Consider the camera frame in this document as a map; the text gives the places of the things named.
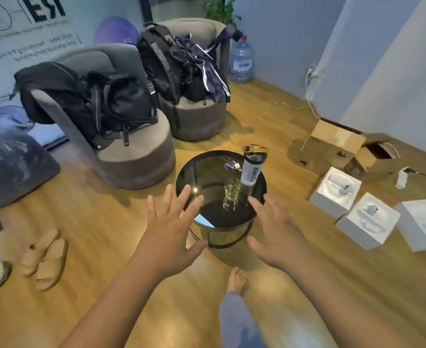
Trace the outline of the beige slide sandal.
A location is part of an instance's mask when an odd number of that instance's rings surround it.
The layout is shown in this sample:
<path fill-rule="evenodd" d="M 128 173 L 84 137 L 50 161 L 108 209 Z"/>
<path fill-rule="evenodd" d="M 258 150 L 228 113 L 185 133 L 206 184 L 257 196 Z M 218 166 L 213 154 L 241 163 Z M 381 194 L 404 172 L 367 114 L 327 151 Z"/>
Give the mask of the beige slide sandal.
<path fill-rule="evenodd" d="M 31 276 L 36 273 L 40 261 L 46 255 L 52 243 L 58 240 L 61 236 L 59 230 L 48 231 L 38 240 L 31 244 L 25 251 L 19 263 L 20 272 L 25 276 Z"/>
<path fill-rule="evenodd" d="M 69 242 L 66 239 L 58 239 L 51 243 L 36 271 L 36 287 L 39 291 L 52 288 L 60 280 L 65 268 L 68 247 Z"/>

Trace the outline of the black grey-trimmed backpack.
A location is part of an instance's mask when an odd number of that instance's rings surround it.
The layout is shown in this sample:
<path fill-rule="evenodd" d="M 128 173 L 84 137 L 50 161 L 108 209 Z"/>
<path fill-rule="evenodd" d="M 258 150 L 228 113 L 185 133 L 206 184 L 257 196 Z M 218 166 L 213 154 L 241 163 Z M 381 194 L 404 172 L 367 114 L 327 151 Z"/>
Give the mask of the black grey-trimmed backpack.
<path fill-rule="evenodd" d="M 183 61 L 174 57 L 176 38 L 161 24 L 147 22 L 136 44 L 146 75 L 163 99 L 177 105 L 182 96 Z"/>

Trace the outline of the white power adapter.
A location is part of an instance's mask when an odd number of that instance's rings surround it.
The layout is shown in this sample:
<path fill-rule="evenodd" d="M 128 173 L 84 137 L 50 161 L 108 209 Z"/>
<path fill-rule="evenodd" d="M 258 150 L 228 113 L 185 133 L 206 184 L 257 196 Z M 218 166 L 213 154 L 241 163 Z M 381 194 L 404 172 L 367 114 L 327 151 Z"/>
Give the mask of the white power adapter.
<path fill-rule="evenodd" d="M 395 183 L 395 187 L 397 189 L 404 189 L 406 187 L 408 175 L 411 171 L 411 168 L 405 167 L 398 172 L 398 177 Z"/>

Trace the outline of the person's right hand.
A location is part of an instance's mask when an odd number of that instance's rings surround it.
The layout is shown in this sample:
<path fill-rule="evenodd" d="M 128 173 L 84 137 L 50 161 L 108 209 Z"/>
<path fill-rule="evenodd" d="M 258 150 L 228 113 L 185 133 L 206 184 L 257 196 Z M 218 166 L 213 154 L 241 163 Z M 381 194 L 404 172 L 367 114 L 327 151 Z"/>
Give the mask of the person's right hand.
<path fill-rule="evenodd" d="M 279 200 L 268 194 L 264 200 L 265 205 L 256 198 L 248 198 L 262 225 L 264 238 L 260 242 L 269 249 L 268 259 L 260 260 L 289 276 L 297 276 L 303 263 L 311 258 L 308 242 Z"/>

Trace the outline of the large clear water jug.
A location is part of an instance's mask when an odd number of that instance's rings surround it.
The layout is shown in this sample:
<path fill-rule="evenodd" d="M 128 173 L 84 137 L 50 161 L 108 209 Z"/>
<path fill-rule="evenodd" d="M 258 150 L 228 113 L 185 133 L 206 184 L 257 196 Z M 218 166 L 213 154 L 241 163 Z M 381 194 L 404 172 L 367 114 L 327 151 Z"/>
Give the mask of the large clear water jug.
<path fill-rule="evenodd" d="M 241 39 L 232 47 L 229 63 L 229 76 L 237 84 L 249 82 L 254 75 L 254 50 L 243 34 Z"/>

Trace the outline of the round black glass side table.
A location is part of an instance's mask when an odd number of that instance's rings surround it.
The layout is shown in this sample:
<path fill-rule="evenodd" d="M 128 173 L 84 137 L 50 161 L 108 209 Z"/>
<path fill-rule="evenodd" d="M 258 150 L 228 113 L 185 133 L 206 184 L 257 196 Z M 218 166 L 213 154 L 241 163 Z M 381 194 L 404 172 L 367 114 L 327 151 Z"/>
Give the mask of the round black glass side table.
<path fill-rule="evenodd" d="M 245 239 L 256 218 L 256 212 L 245 202 L 240 192 L 239 203 L 234 211 L 227 212 L 222 204 L 224 185 L 230 178 L 240 179 L 241 173 L 233 173 L 224 167 L 223 156 L 238 162 L 242 168 L 244 155 L 228 150 L 203 152 L 190 159 L 180 170 L 175 182 L 175 193 L 179 196 L 185 185 L 192 187 L 191 195 L 184 207 L 202 195 L 204 200 L 193 225 L 208 241 L 211 249 L 228 249 Z"/>

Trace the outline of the person's bare foot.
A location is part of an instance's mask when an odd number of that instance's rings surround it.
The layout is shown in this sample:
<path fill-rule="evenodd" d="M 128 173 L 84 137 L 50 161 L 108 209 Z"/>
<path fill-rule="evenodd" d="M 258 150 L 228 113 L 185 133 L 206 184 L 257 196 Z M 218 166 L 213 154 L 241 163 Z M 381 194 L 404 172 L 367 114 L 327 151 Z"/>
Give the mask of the person's bare foot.
<path fill-rule="evenodd" d="M 234 267 L 229 276 L 227 293 L 242 295 L 246 284 L 247 277 L 245 272 L 238 267 Z"/>

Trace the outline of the black jacket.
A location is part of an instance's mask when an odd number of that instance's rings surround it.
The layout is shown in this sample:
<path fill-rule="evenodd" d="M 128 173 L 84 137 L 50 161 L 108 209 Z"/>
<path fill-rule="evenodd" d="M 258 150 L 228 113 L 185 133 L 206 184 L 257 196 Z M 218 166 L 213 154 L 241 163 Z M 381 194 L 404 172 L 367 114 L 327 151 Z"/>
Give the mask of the black jacket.
<path fill-rule="evenodd" d="M 82 125 L 91 117 L 81 77 L 65 64 L 42 62 L 25 67 L 14 74 L 14 80 L 10 98 L 19 94 L 27 117 L 35 123 L 55 123 L 32 96 L 32 91 L 36 89 L 48 94 L 75 125 Z"/>

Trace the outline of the white product box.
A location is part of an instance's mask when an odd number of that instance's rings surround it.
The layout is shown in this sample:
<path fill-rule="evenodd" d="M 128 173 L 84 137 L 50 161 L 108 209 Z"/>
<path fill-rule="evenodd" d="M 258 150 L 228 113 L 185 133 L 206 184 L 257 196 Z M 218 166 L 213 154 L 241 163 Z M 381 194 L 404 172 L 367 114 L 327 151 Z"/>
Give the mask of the white product box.
<path fill-rule="evenodd" d="M 369 251 L 382 246 L 401 215 L 370 193 L 365 193 L 349 213 L 336 222 L 336 228 Z"/>
<path fill-rule="evenodd" d="M 397 229 L 413 252 L 426 251 L 426 199 L 400 202 Z"/>
<path fill-rule="evenodd" d="M 361 184 L 357 178 L 331 167 L 310 195 L 309 203 L 339 219 L 351 210 Z"/>

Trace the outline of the open brown cardboard box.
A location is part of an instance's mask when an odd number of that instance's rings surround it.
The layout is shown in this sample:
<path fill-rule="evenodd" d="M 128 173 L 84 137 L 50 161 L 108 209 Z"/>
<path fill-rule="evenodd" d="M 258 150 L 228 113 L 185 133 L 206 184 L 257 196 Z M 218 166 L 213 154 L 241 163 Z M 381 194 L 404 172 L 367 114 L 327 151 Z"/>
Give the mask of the open brown cardboard box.
<path fill-rule="evenodd" d="M 343 172 L 363 183 L 369 183 L 385 180 L 407 166 L 406 158 L 393 146 L 393 137 L 383 133 L 364 136 L 366 141 Z"/>

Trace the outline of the white shaker bottle gold lid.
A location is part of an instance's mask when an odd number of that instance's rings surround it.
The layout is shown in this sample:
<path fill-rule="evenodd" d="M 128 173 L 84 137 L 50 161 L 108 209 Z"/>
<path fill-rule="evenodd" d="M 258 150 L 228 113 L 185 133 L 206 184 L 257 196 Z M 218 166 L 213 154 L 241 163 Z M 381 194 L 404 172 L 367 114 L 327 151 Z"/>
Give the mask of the white shaker bottle gold lid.
<path fill-rule="evenodd" d="M 261 169 L 267 160 L 268 152 L 263 146 L 250 144 L 243 147 L 243 155 L 240 191 L 243 193 L 246 203 L 249 197 L 263 201 L 263 196 L 267 192 L 267 183 Z"/>

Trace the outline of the person's left hand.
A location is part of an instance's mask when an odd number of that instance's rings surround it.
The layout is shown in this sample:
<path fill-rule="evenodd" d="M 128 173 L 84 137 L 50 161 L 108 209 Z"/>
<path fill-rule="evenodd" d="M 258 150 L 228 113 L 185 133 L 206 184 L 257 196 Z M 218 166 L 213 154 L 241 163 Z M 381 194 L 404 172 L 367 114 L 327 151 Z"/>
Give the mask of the person's left hand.
<path fill-rule="evenodd" d="M 191 223 L 174 222 L 175 200 L 173 185 L 167 185 L 159 210 L 156 209 L 157 220 L 150 229 L 146 229 L 131 259 L 141 266 L 143 277 L 154 285 L 193 264 L 187 260 L 187 237 L 204 198 L 199 195 L 191 202 Z"/>

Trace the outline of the person's right forearm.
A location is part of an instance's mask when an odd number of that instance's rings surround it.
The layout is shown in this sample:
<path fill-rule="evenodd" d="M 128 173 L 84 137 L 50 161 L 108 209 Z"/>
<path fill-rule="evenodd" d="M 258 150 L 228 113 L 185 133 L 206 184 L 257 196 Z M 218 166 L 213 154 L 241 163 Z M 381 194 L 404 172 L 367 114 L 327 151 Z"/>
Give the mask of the person's right forearm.
<path fill-rule="evenodd" d="M 317 310 L 339 348 L 413 348 L 317 258 L 289 264 L 286 272 Z"/>

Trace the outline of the closed brown cardboard box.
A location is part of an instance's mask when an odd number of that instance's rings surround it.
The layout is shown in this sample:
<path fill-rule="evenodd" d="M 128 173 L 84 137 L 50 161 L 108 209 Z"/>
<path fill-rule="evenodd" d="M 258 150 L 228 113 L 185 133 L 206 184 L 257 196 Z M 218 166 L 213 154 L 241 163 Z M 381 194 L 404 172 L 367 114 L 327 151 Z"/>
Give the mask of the closed brown cardboard box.
<path fill-rule="evenodd" d="M 333 167 L 343 169 L 366 141 L 366 136 L 340 123 L 320 118 L 301 151 Z"/>

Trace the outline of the navy jacket white stripes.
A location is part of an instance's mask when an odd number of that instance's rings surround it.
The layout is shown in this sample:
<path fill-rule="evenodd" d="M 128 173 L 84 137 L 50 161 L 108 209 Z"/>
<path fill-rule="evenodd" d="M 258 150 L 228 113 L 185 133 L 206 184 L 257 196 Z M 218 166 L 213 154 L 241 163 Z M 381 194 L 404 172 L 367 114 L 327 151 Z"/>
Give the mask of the navy jacket white stripes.
<path fill-rule="evenodd" d="M 171 54 L 181 64 L 182 95 L 187 100 L 230 102 L 231 93 L 226 75 L 220 74 L 215 53 L 223 41 L 232 39 L 238 42 L 242 36 L 240 30 L 228 25 L 206 50 L 191 40 L 191 34 L 175 37 Z"/>

